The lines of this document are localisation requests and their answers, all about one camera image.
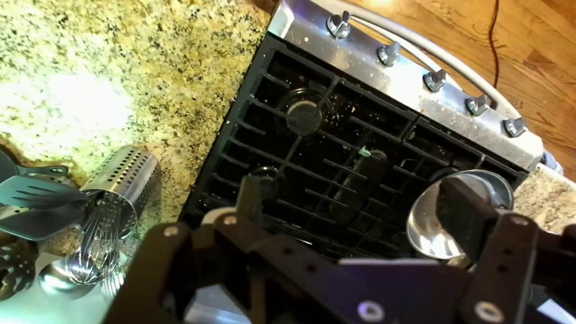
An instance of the black metal frame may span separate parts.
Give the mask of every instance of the black metal frame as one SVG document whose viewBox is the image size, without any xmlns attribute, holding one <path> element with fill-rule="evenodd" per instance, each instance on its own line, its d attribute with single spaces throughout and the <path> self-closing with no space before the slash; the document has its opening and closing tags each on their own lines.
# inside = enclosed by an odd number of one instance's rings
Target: black metal frame
<svg viewBox="0 0 576 324">
<path fill-rule="evenodd" d="M 444 226 L 463 233 L 471 256 L 480 247 L 474 273 L 384 260 L 334 265 L 255 224 L 262 193 L 249 177 L 237 213 L 197 231 L 177 224 L 148 233 L 107 323 L 181 323 L 195 292 L 215 283 L 253 323 L 366 323 L 359 314 L 366 301 L 384 310 L 381 323 L 483 323 L 483 303 L 499 309 L 501 323 L 546 323 L 535 312 L 541 298 L 530 300 L 532 285 L 575 309 L 576 228 L 546 235 L 530 219 L 487 210 L 463 186 L 444 183 L 440 213 Z M 474 222 L 456 226 L 463 211 Z M 471 235 L 480 229 L 490 235 Z"/>
</svg>

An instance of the black cord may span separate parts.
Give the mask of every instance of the black cord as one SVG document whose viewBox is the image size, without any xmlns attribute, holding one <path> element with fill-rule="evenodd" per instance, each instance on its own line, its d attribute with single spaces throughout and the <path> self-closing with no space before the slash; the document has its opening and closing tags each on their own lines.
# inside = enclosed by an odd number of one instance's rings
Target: black cord
<svg viewBox="0 0 576 324">
<path fill-rule="evenodd" d="M 499 89 L 499 80 L 501 80 L 501 60 L 499 60 L 499 53 L 498 48 L 494 46 L 494 30 L 498 28 L 499 22 L 499 13 L 501 13 L 501 0 L 494 3 L 494 13 L 492 13 L 492 22 L 490 22 L 490 30 L 489 30 L 489 42 L 490 42 L 490 51 L 494 57 L 494 89 Z"/>
</svg>

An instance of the stainless steel canister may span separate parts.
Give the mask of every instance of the stainless steel canister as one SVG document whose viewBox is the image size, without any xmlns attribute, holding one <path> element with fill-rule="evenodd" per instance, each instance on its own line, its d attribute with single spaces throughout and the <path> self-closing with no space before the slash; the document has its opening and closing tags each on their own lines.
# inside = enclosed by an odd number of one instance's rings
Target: stainless steel canister
<svg viewBox="0 0 576 324">
<path fill-rule="evenodd" d="M 143 215 L 159 181 L 159 161 L 145 148 L 125 147 L 109 157 L 82 192 L 89 202 L 102 199 L 121 202 L 125 206 L 123 219 L 130 228 Z"/>
</svg>

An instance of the metal bolt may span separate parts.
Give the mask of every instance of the metal bolt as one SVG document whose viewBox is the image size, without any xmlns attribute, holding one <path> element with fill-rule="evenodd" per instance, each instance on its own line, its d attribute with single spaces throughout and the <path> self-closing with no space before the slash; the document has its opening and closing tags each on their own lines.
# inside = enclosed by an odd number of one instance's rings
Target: metal bolt
<svg viewBox="0 0 576 324">
<path fill-rule="evenodd" d="M 492 324 L 505 323 L 503 310 L 492 303 L 481 301 L 476 305 L 474 310 L 476 310 L 476 316 L 485 323 L 492 323 Z"/>
<path fill-rule="evenodd" d="M 359 316 L 364 323 L 384 323 L 384 309 L 375 301 L 364 301 L 359 305 Z"/>
<path fill-rule="evenodd" d="M 181 231 L 179 231 L 179 228 L 175 228 L 175 226 L 165 229 L 165 237 L 166 237 L 166 238 L 179 237 L 179 233 L 181 233 Z"/>
<path fill-rule="evenodd" d="M 530 226 L 530 222 L 526 219 L 521 219 L 521 217 L 512 217 L 510 220 L 519 228 L 528 228 Z"/>
<path fill-rule="evenodd" d="M 224 226 L 237 226 L 238 224 L 238 219 L 237 217 L 228 217 L 226 220 L 224 220 Z"/>
</svg>

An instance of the stove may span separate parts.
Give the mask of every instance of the stove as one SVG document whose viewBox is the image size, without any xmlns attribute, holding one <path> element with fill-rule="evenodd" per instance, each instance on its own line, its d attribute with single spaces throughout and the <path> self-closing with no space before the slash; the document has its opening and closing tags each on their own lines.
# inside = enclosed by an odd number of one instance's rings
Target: stove
<svg viewBox="0 0 576 324">
<path fill-rule="evenodd" d="M 418 258 L 406 237 L 415 201 L 462 170 L 489 170 L 517 188 L 543 159 L 543 143 L 510 138 L 503 118 L 472 116 L 467 96 L 431 91 L 409 58 L 384 66 L 382 44 L 334 13 L 285 0 L 240 87 L 181 220 L 199 228 L 235 206 L 242 179 L 274 172 L 262 228 L 328 258 Z"/>
</svg>

